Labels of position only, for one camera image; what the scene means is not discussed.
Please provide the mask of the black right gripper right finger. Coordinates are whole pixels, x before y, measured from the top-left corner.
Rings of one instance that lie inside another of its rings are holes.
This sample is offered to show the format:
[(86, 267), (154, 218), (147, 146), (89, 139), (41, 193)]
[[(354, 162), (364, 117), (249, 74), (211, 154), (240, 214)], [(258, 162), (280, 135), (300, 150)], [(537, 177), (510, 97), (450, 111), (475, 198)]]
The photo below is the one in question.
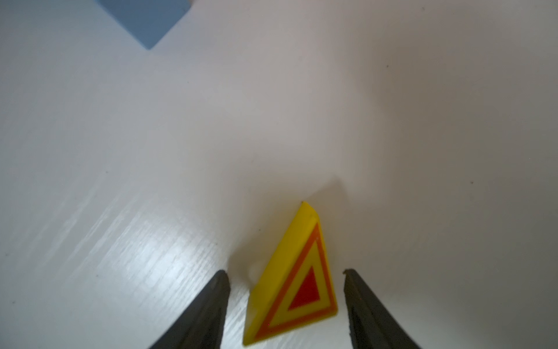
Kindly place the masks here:
[(354, 348), (419, 349), (354, 269), (344, 271), (344, 296)]

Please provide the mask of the light blue cube block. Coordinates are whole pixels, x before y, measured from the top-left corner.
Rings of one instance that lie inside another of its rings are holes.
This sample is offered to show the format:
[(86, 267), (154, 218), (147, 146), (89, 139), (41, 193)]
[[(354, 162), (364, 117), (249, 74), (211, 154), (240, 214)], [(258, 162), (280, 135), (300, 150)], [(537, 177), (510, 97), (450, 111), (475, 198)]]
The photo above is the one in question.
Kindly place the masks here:
[(190, 10), (190, 0), (100, 0), (97, 3), (145, 49), (154, 48)]

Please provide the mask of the yellow triangle block red pattern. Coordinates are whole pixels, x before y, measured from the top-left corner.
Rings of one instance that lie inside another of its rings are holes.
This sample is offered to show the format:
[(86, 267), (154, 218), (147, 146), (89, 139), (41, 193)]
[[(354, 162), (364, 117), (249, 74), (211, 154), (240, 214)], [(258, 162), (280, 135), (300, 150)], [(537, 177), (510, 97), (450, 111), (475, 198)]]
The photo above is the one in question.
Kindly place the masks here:
[(331, 318), (338, 309), (321, 220), (302, 202), (250, 291), (243, 345)]

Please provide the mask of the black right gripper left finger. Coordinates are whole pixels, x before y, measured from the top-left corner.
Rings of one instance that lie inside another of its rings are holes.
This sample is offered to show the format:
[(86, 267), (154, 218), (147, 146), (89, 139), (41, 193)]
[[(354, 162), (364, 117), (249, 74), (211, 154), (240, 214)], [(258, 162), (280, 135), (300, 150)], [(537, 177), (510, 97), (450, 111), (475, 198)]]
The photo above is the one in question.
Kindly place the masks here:
[(220, 348), (230, 296), (230, 280), (218, 270), (152, 348)]

